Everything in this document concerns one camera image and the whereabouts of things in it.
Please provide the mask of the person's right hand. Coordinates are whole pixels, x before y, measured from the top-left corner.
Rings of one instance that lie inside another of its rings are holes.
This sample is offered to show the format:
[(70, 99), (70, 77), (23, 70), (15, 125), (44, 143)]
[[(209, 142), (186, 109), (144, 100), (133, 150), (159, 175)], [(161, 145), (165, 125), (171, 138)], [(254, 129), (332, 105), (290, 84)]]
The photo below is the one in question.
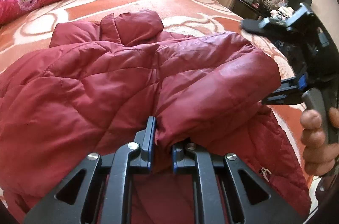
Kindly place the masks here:
[(306, 110), (300, 117), (303, 127), (301, 143), (304, 145), (304, 170), (309, 175), (322, 176), (335, 165), (338, 143), (326, 144), (326, 135), (321, 128), (322, 117), (315, 110)]

